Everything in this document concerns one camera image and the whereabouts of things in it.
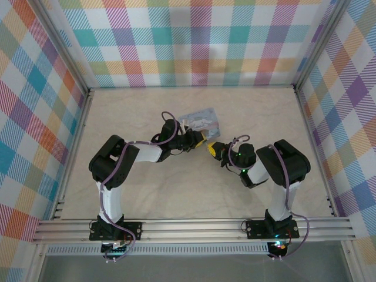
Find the purple cable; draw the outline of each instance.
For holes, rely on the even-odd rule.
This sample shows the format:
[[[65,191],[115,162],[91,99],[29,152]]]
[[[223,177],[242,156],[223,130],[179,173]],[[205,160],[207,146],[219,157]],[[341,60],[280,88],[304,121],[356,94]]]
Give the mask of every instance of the purple cable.
[[[174,133],[171,135],[171,137],[168,138],[167,140],[163,141],[163,142],[158,142],[158,143],[145,142],[145,141],[131,141],[131,142],[126,143],[125,146],[124,146],[124,148],[123,148],[123,150],[122,150],[122,153],[120,154],[120,157],[119,157],[119,159],[118,159],[118,161],[117,161],[117,164],[116,164],[114,170],[113,170],[112,173],[110,173],[110,175],[109,175],[109,176],[108,176],[108,177],[107,177],[107,178],[106,178],[106,179],[100,184],[99,204],[100,204],[100,209],[103,211],[103,215],[104,215],[104,217],[106,218],[106,220],[107,220],[111,225],[115,226],[116,228],[118,228],[118,229],[120,229],[120,230],[122,230],[122,231],[124,231],[124,232],[129,233],[129,234],[132,236],[132,245],[130,245],[130,247],[127,249],[127,251],[126,251],[124,254],[122,254],[120,257],[118,257],[117,259],[114,258],[114,259],[113,259],[113,262],[114,262],[114,263],[117,262],[117,261],[119,261],[119,260],[121,260],[122,258],[126,257],[127,253],[128,253],[128,252],[129,252],[134,246],[135,246],[135,244],[136,244],[136,236],[135,236],[135,234],[134,234],[132,231],[130,231],[129,229],[124,228],[124,227],[122,227],[122,226],[119,226],[119,225],[117,225],[115,222],[113,222],[113,221],[110,219],[110,217],[108,216],[108,214],[106,213],[105,207],[104,207],[104,205],[103,205],[103,193],[104,193],[104,191],[105,191],[105,184],[106,184],[108,181],[110,181],[110,179],[111,179],[111,178],[115,175],[115,173],[119,170],[120,164],[121,164],[121,162],[122,162],[122,160],[123,160],[123,158],[124,158],[124,155],[125,155],[125,151],[126,151],[126,149],[128,148],[129,145],[132,145],[132,144],[145,144],[145,145],[151,145],[151,146],[158,146],[158,145],[162,145],[162,144],[165,144],[165,143],[167,143],[167,142],[170,142],[170,141],[175,137],[175,135],[176,135],[176,133],[177,133],[177,121],[176,121],[176,119],[175,119],[175,117],[173,116],[172,113],[170,113],[170,112],[166,112],[166,111],[162,112],[162,119],[163,119],[164,121],[166,121],[165,117],[163,116],[165,113],[167,113],[169,116],[171,116],[171,117],[173,118],[173,120],[174,120],[175,130],[174,130]]]
[[[236,166],[236,165],[234,164],[233,160],[231,160],[231,150],[232,150],[234,144],[235,144],[236,142],[238,142],[238,141],[240,140],[240,138],[243,138],[243,137],[246,137],[246,138],[247,138],[246,140],[243,140],[243,141],[245,141],[245,142],[248,141],[249,139],[251,139],[251,137],[250,137],[249,135],[247,135],[247,134],[241,135],[241,136],[239,136],[238,138],[235,138],[235,139],[231,142],[231,144],[230,144],[230,148],[229,148],[229,161],[230,161],[230,163],[231,163],[231,165],[232,165],[233,167],[235,167],[236,169],[240,169],[240,170],[243,170],[243,169],[251,169],[251,168],[253,167],[253,165],[251,165],[250,167],[238,167],[238,166]]]
[[[286,168],[286,165],[282,159],[282,156],[280,154],[280,152],[278,151],[278,149],[276,147],[274,147],[273,145],[269,145],[268,146],[269,148],[272,148],[274,150],[274,152],[276,153],[277,157],[278,157],[278,160],[280,161],[281,163],[281,166],[282,166],[282,170],[283,170],[283,173],[284,173],[284,178],[285,178],[285,181],[286,181],[286,200],[285,200],[285,206],[287,208],[287,210],[293,215],[293,216],[296,216],[296,217],[301,217],[302,219],[305,220],[305,222],[307,223],[307,232],[303,238],[303,241],[299,244],[299,246],[290,254],[287,254],[286,256],[284,256],[284,258],[294,254],[298,249],[300,249],[300,247],[304,244],[304,242],[307,241],[307,238],[308,238],[308,234],[310,232],[310,221],[308,220],[308,218],[306,218],[305,216],[301,216],[300,214],[296,214],[294,213],[288,206],[288,196],[290,194],[290,181],[288,179],[288,173],[287,173],[287,168]]]

